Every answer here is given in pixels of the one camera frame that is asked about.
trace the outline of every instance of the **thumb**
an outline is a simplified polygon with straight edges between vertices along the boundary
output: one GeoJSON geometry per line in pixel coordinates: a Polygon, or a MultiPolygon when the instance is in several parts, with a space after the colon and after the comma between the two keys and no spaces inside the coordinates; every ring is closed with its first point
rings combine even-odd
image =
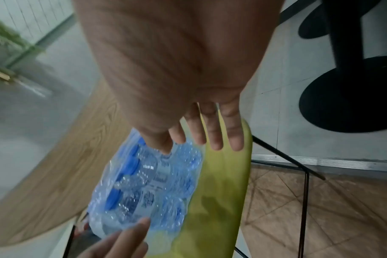
{"type": "Polygon", "coordinates": [[[163,154],[169,154],[172,148],[172,139],[168,131],[163,133],[140,132],[146,144],[163,154]]]}

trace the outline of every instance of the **white label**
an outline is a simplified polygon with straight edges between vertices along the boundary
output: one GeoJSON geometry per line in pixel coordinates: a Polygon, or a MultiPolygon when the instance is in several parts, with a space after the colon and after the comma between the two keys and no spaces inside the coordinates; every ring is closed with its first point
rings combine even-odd
{"type": "Polygon", "coordinates": [[[133,218],[135,222],[143,217],[151,217],[151,213],[156,205],[155,195],[156,193],[153,190],[149,190],[149,189],[142,190],[141,197],[133,213],[133,218]]]}
{"type": "Polygon", "coordinates": [[[157,190],[164,190],[171,174],[171,167],[168,162],[159,162],[154,179],[148,184],[157,190]]]}

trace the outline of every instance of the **black metal frame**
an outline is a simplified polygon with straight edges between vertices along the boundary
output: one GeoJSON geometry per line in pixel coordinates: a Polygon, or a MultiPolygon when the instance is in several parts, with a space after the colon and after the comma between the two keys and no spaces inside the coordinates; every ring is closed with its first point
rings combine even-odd
{"type": "MultiPolygon", "coordinates": [[[[284,158],[285,160],[293,163],[297,167],[291,167],[291,166],[280,166],[279,167],[286,167],[289,169],[296,169],[296,170],[302,170],[305,172],[304,176],[304,194],[303,194],[303,207],[302,207],[302,214],[301,214],[301,228],[300,228],[300,240],[299,240],[299,253],[298,258],[302,258],[304,255],[304,240],[305,240],[305,226],[307,221],[307,205],[308,205],[308,189],[309,189],[309,183],[310,183],[310,174],[313,176],[318,177],[321,180],[325,180],[325,177],[318,174],[317,172],[311,170],[310,168],[304,166],[300,162],[296,161],[295,159],[291,158],[287,154],[282,153],[278,149],[274,148],[273,146],[267,144],[266,142],[260,140],[256,136],[252,135],[253,142],[262,146],[263,148],[271,151],[272,153],[284,158]]],[[[240,251],[237,247],[235,247],[235,251],[238,252],[243,258],[248,258],[242,251],[240,251]]]]}

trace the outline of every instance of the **finger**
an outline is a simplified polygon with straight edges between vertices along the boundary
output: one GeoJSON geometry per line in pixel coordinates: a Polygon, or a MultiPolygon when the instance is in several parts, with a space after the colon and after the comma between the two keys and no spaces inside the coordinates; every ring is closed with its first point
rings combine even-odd
{"type": "Polygon", "coordinates": [[[206,143],[205,130],[203,129],[201,115],[197,103],[192,103],[188,111],[184,115],[189,130],[191,131],[192,138],[198,145],[206,143]]]}
{"type": "Polygon", "coordinates": [[[142,242],[135,250],[133,256],[131,258],[143,258],[148,251],[148,244],[146,242],[142,242]]]}
{"type": "Polygon", "coordinates": [[[243,149],[245,138],[239,112],[239,97],[229,103],[219,104],[219,108],[226,125],[230,147],[234,151],[243,149]]]}
{"type": "Polygon", "coordinates": [[[178,144],[185,143],[186,141],[185,132],[184,132],[184,129],[182,129],[180,122],[178,122],[178,124],[171,127],[168,131],[174,142],[178,144]]]}
{"type": "Polygon", "coordinates": [[[201,110],[203,120],[205,121],[206,130],[208,131],[209,142],[212,149],[222,149],[223,138],[216,104],[212,102],[199,103],[199,108],[201,110]]]}
{"type": "Polygon", "coordinates": [[[144,241],[150,223],[149,218],[142,218],[133,228],[122,231],[106,258],[130,258],[141,242],[144,241]]]}
{"type": "Polygon", "coordinates": [[[77,258],[104,258],[105,255],[113,247],[120,233],[121,231],[115,232],[106,237],[105,239],[98,241],[97,243],[87,248],[84,252],[82,252],[77,258]]]}
{"type": "Polygon", "coordinates": [[[173,142],[168,131],[163,133],[147,133],[140,130],[139,132],[149,147],[157,149],[163,154],[169,154],[171,151],[173,142]]]}

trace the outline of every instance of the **clear plastic packaging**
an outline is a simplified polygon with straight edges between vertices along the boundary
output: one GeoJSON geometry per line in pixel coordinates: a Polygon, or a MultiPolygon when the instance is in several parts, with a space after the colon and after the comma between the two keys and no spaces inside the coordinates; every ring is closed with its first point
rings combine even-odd
{"type": "Polygon", "coordinates": [[[192,142],[175,144],[170,155],[162,155],[131,130],[92,193],[88,212],[93,233],[104,238],[151,217],[149,254],[167,252],[188,212],[202,157],[192,142]]]}

